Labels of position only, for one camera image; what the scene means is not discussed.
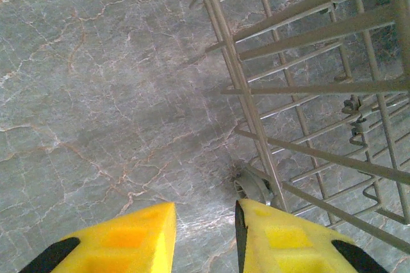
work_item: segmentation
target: yellow robot part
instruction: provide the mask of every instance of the yellow robot part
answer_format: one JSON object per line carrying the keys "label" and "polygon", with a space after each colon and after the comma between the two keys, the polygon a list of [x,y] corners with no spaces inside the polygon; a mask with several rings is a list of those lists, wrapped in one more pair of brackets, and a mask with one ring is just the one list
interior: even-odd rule
{"label": "yellow robot part", "polygon": [[151,206],[85,228],[66,238],[79,245],[53,273],[167,273],[176,239],[174,203]]}
{"label": "yellow robot part", "polygon": [[357,273],[332,245],[350,238],[250,199],[236,205],[236,237],[241,273]]}

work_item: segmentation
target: wire rack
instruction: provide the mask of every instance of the wire rack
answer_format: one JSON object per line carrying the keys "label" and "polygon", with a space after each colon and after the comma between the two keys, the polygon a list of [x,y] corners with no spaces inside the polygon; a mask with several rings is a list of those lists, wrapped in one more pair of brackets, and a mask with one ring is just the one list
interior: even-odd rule
{"label": "wire rack", "polygon": [[[398,147],[409,141],[409,129],[395,131],[394,118],[409,109],[410,89],[410,0],[389,0],[371,10],[365,10],[363,0],[301,0],[279,12],[272,12],[269,0],[261,0],[265,18],[236,33],[229,27],[229,21],[223,9],[222,2],[228,0],[193,0],[190,7],[204,4],[208,11],[217,42],[207,48],[206,52],[221,50],[232,85],[223,91],[225,95],[237,95],[243,109],[244,120],[235,127],[235,132],[254,140],[258,155],[249,162],[249,169],[254,178],[272,192],[272,206],[284,211],[301,215],[314,208],[325,210],[327,226],[335,228],[343,223],[350,223],[372,236],[410,253],[410,244],[397,236],[381,230],[361,217],[367,213],[377,213],[403,225],[410,224],[410,207],[408,185],[410,173],[405,168],[410,164],[408,153],[400,152]],[[346,18],[339,18],[338,5],[350,1],[356,13]],[[330,22],[325,26],[280,38],[280,28],[287,24],[308,18],[314,14],[328,15]],[[400,46],[400,71],[387,78],[382,75],[373,47],[372,32],[394,24]],[[270,35],[271,42],[257,47],[238,47],[240,42],[251,41],[261,35]],[[352,75],[345,41],[352,35],[361,36],[364,52],[367,55],[370,79],[360,80]],[[304,50],[302,56],[288,60],[289,50]],[[328,83],[298,85],[290,69],[317,56],[326,56],[338,52],[343,67],[342,73],[334,75]],[[278,56],[277,65],[266,65],[258,73],[249,73],[245,66],[248,61],[267,56]],[[258,81],[272,78],[278,74],[284,76],[284,87],[257,86]],[[304,113],[304,105],[320,98],[348,95],[343,102],[343,108],[337,120],[326,122],[316,131],[310,131]],[[286,96],[291,101],[269,110],[260,110],[257,99],[260,96],[272,96],[278,101]],[[302,137],[292,140],[281,140],[270,135],[266,123],[278,114],[294,110],[302,131]],[[314,146],[314,140],[349,126],[349,135],[345,134],[348,151],[334,153],[326,148]],[[381,131],[385,138],[384,146],[372,141],[372,133]],[[310,168],[304,172],[286,178],[280,174],[275,165],[275,156],[283,151],[291,151],[309,157]],[[379,161],[388,157],[388,163]],[[342,172],[349,176],[358,175],[360,180],[343,186],[334,192],[325,184],[323,178],[326,171],[334,167],[342,167]],[[306,178],[316,180],[318,195],[312,195],[298,183]],[[389,193],[393,188],[398,197],[398,210],[391,210],[384,200],[384,189]],[[236,189],[242,195],[242,184],[236,181]],[[364,208],[356,212],[336,206],[335,202],[343,197],[360,193],[366,201]],[[305,205],[292,208],[287,195],[297,196],[305,201]]]}

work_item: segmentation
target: dish rack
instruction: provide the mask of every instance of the dish rack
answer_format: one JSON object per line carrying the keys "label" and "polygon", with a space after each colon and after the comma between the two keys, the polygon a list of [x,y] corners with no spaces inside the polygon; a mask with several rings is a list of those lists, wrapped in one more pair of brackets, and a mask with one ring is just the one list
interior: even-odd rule
{"label": "dish rack", "polygon": [[[238,96],[244,114],[234,131],[252,139],[258,153],[234,181],[238,195],[294,215],[304,216],[320,208],[325,215],[320,221],[328,227],[350,223],[410,253],[409,242],[366,220],[371,213],[410,224],[410,173],[406,172],[410,158],[406,149],[400,149],[408,145],[410,135],[404,116],[409,109],[410,0],[389,0],[370,10],[365,9],[363,0],[300,0],[276,12],[270,0],[260,0],[263,19],[236,32],[226,17],[225,1],[229,0],[193,0],[190,7],[203,3],[208,11],[217,41],[206,52],[221,50],[232,81],[222,93]],[[338,7],[347,2],[356,12],[342,18]],[[281,28],[318,14],[329,22],[281,38]],[[402,60],[396,61],[396,73],[386,74],[372,35],[393,24]],[[366,54],[367,79],[352,73],[346,47],[352,36],[361,41],[361,51]],[[326,73],[333,73],[331,81],[298,85],[292,69],[335,54],[341,71],[326,67]],[[256,62],[253,67],[257,69],[248,69],[247,63],[266,58],[271,60]],[[284,86],[277,86],[278,79]],[[266,103],[261,107],[261,97],[269,97],[275,107],[266,110]],[[311,102],[323,105],[327,99],[343,99],[343,106],[339,112],[330,111],[328,120],[318,120],[317,124],[323,123],[321,128],[312,131],[306,110]],[[286,118],[287,112],[293,112],[290,123],[298,122],[301,135],[291,140],[272,136],[275,118]],[[319,138],[336,139],[336,145],[317,145]],[[298,174],[284,174],[277,162],[285,152],[307,157],[310,166]],[[328,186],[331,180],[327,177],[332,174],[337,174],[337,189]],[[391,204],[392,198],[397,207]],[[352,212],[351,202],[361,208]]]}

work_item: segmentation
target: dishwasher rack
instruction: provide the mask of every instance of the dishwasher rack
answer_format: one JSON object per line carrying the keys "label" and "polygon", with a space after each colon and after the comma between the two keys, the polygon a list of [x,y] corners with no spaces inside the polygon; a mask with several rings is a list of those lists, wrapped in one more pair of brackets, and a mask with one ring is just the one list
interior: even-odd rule
{"label": "dishwasher rack", "polygon": [[[393,139],[395,126],[392,119],[409,109],[410,89],[410,0],[390,0],[389,3],[374,9],[365,10],[363,0],[301,0],[279,12],[272,12],[269,0],[261,0],[265,11],[265,18],[248,28],[233,33],[229,27],[222,2],[228,0],[193,0],[190,8],[204,4],[211,24],[215,31],[217,42],[207,48],[206,52],[221,50],[232,85],[222,93],[237,95],[244,113],[244,121],[240,122],[234,131],[244,137],[254,140],[258,155],[252,159],[247,170],[234,182],[240,197],[256,198],[257,200],[276,206],[283,211],[295,215],[320,208],[325,210],[328,227],[335,228],[343,223],[366,231],[372,236],[386,243],[410,253],[410,244],[397,236],[379,229],[371,223],[361,219],[367,213],[373,212],[392,219],[403,225],[410,224],[410,205],[408,186],[410,173],[405,168],[410,164],[410,158],[399,154],[397,147],[409,141],[410,132],[404,131],[400,137]],[[356,7],[356,14],[346,19],[338,19],[337,5],[345,1],[352,1]],[[327,14],[330,18],[328,25],[311,31],[280,39],[278,29],[291,22],[301,20],[315,13]],[[397,76],[384,78],[381,74],[375,50],[373,48],[371,30],[395,25],[398,44],[402,59],[401,71]],[[238,43],[261,34],[271,35],[272,42],[259,47],[239,51]],[[370,80],[356,80],[352,76],[349,56],[345,47],[345,39],[351,35],[361,35],[370,68]],[[285,52],[315,46],[315,50],[295,60],[286,60]],[[328,84],[303,85],[296,84],[290,68],[329,51],[338,50],[343,64],[343,73],[334,77]],[[265,67],[263,72],[247,76],[244,63],[255,58],[276,55],[280,64],[275,67]],[[276,74],[284,74],[287,87],[255,87],[253,82]],[[306,116],[302,105],[314,101],[318,97],[329,95],[350,95],[344,100],[341,110],[346,117],[327,124],[323,128],[311,132],[306,123]],[[291,97],[291,102],[283,104],[267,112],[261,112],[256,105],[256,96],[274,95]],[[290,142],[270,137],[265,119],[272,119],[275,115],[287,110],[295,110],[299,120],[303,137]],[[355,146],[355,150],[347,154],[336,154],[314,147],[313,140],[330,131],[346,126],[352,126],[348,143]],[[369,133],[376,128],[382,128],[387,146],[375,148],[369,138]],[[310,157],[311,169],[297,176],[282,178],[274,162],[274,155],[289,150]],[[381,156],[389,156],[389,165],[377,163]],[[336,193],[330,194],[322,174],[334,166],[343,167],[343,172],[352,176],[360,174],[366,179],[344,187]],[[296,183],[306,178],[314,178],[320,188],[320,196],[316,197],[303,191]],[[394,183],[395,193],[398,195],[400,209],[392,211],[384,202],[383,184]],[[361,193],[368,202],[366,208],[355,213],[332,204],[351,193]],[[307,201],[307,204],[292,210],[285,196],[291,193]]]}

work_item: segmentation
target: metal wire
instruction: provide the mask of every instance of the metal wire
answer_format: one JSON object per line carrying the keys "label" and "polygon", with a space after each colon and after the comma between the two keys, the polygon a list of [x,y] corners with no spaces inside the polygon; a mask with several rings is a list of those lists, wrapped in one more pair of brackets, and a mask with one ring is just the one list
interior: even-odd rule
{"label": "metal wire", "polygon": [[[200,0],[193,0],[190,6],[197,5],[199,1]],[[336,17],[335,4],[349,0],[303,0],[277,13],[272,13],[269,0],[261,0],[265,11],[265,20],[249,28],[245,28],[236,34],[232,34],[229,29],[221,6],[222,1],[227,0],[204,0],[204,5],[217,36],[217,43],[208,47],[206,52],[215,51],[217,49],[222,50],[233,82],[233,85],[225,89],[223,93],[238,95],[245,114],[245,120],[240,122],[234,131],[239,135],[251,138],[255,141],[258,155],[250,161],[250,165],[255,165],[257,161],[260,161],[264,172],[252,166],[250,166],[250,168],[255,169],[254,173],[257,176],[269,181],[270,187],[277,197],[279,207],[284,211],[291,210],[284,198],[284,191],[291,192],[310,203],[302,208],[293,210],[293,214],[301,215],[313,208],[319,207],[327,212],[329,227],[335,228],[348,222],[402,251],[410,252],[410,244],[408,242],[382,231],[359,218],[369,212],[376,212],[399,223],[410,224],[410,207],[406,195],[407,186],[410,185],[410,173],[402,170],[405,165],[410,163],[410,158],[406,158],[399,163],[397,151],[397,146],[405,140],[408,140],[410,133],[404,133],[402,136],[394,139],[394,127],[391,123],[393,117],[408,110],[410,105],[410,0],[391,0],[390,4],[382,5],[370,11],[365,11],[363,0],[353,0],[357,15],[340,21]],[[329,25],[294,37],[280,38],[277,29],[281,26],[314,13],[322,12],[323,10],[329,13],[331,20]],[[370,30],[389,26],[394,23],[397,27],[399,44],[402,50],[403,73],[396,78],[383,79],[375,57]],[[237,42],[266,32],[270,32],[273,40],[272,43],[241,53],[236,50]],[[372,81],[357,82],[352,77],[343,39],[354,33],[360,33],[363,36]],[[316,51],[310,52],[295,60],[290,62],[286,61],[284,51],[311,46],[319,42],[326,42],[328,44],[322,45]],[[295,83],[293,74],[290,72],[291,67],[318,55],[327,54],[334,49],[339,51],[343,64],[343,73],[335,76],[334,83],[308,86],[300,86]],[[243,61],[252,60],[261,56],[272,56],[273,54],[279,57],[280,65],[273,68],[267,67],[265,71],[252,76],[245,76],[242,67]],[[250,87],[251,83],[277,74],[278,72],[284,73],[287,87]],[[342,109],[342,112],[348,114],[348,116],[314,132],[310,131],[301,106],[323,95],[334,94],[352,94],[350,102],[345,102],[346,107]],[[260,113],[253,95],[289,95],[291,102]],[[372,103],[369,102],[374,98],[376,98],[376,101]],[[290,109],[296,111],[303,137],[290,142],[269,137],[265,131],[262,120],[272,118]],[[379,116],[380,119],[374,118],[374,114],[378,114],[377,116]],[[346,124],[353,126],[353,135],[347,138],[348,142],[358,148],[347,154],[334,154],[314,148],[312,141],[315,138],[335,129],[339,129],[342,126],[346,126]],[[372,147],[369,142],[369,133],[379,127],[383,128],[387,146],[372,153],[373,150],[371,150]],[[291,150],[308,155],[311,160],[312,169],[293,176],[292,178],[280,178],[272,156],[283,150]],[[386,153],[389,153],[391,167],[376,164],[377,159]],[[363,154],[365,155],[364,161],[363,159],[358,160],[355,158]],[[326,160],[327,163],[320,164],[318,159]],[[330,194],[323,181],[322,173],[335,165],[345,167],[343,169],[345,172],[358,170],[360,173],[368,175],[368,179],[364,179],[343,190]],[[314,176],[317,180],[322,196],[321,199],[313,197],[291,184],[310,176]],[[384,199],[381,187],[381,183],[384,180],[390,180],[396,183],[402,215],[386,208],[386,200]],[[346,197],[346,195],[358,190],[363,191],[363,196],[370,200],[370,203],[375,203],[369,203],[367,208],[355,213],[347,213],[329,204],[329,202],[335,199]]]}

